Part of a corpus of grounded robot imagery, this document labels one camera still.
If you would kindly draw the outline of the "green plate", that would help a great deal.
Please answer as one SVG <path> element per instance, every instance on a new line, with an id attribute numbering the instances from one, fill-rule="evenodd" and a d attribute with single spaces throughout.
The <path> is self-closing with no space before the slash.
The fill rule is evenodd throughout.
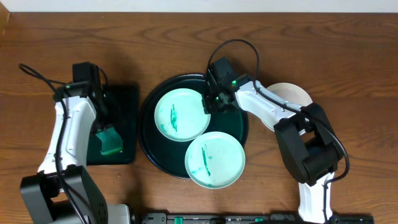
<path id="1" fill-rule="evenodd" d="M 201 93 L 178 88 L 167 92 L 155 106 L 155 126 L 166 138 L 185 142 L 205 132 L 211 116 L 204 112 Z"/>
<path id="2" fill-rule="evenodd" d="M 245 163 L 241 143 L 232 135 L 219 131 L 197 137 L 185 153 L 187 174 L 207 189 L 222 189 L 236 182 Z"/>

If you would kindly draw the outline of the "green sponge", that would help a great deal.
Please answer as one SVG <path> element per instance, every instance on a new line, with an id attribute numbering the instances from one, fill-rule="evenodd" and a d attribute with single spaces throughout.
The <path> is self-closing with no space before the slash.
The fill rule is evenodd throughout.
<path id="1" fill-rule="evenodd" d="M 95 135 L 101 141 L 101 155 L 108 156 L 123 151 L 123 139 L 114 127 L 99 129 Z"/>

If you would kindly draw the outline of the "white plate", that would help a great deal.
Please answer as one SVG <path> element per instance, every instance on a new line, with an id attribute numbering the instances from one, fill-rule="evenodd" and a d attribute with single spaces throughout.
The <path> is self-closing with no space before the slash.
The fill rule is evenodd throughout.
<path id="1" fill-rule="evenodd" d="M 267 87 L 267 91 L 288 101 L 289 107 L 292 107 L 293 104 L 308 106 L 313 103 L 310 95 L 305 90 L 291 83 L 276 83 Z M 267 103 L 267 110 L 266 118 L 262 118 L 262 122 L 271 131 L 274 131 L 274 125 L 276 125 L 280 119 L 289 118 L 294 115 L 293 112 L 283 110 L 272 102 Z"/>

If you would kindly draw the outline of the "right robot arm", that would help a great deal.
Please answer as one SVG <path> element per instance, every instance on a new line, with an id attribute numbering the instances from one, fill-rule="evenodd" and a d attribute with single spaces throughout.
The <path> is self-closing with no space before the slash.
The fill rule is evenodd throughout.
<path id="1" fill-rule="evenodd" d="M 347 175 L 344 172 L 337 177 L 335 171 L 348 155 L 323 108 L 316 103 L 302 106 L 285 100 L 248 75 L 207 72 L 205 81 L 205 113 L 238 108 L 272 127 L 284 165 L 299 184 L 299 216 L 309 223 L 330 223 L 330 187 Z"/>

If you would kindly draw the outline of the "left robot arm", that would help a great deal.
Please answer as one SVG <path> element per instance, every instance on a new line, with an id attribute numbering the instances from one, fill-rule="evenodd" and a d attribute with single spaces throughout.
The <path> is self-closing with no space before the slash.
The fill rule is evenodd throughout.
<path id="1" fill-rule="evenodd" d="M 24 177 L 20 192 L 34 223 L 107 223 L 104 196 L 86 170 L 96 109 L 90 81 L 57 88 L 56 120 L 49 149 L 35 175 Z"/>

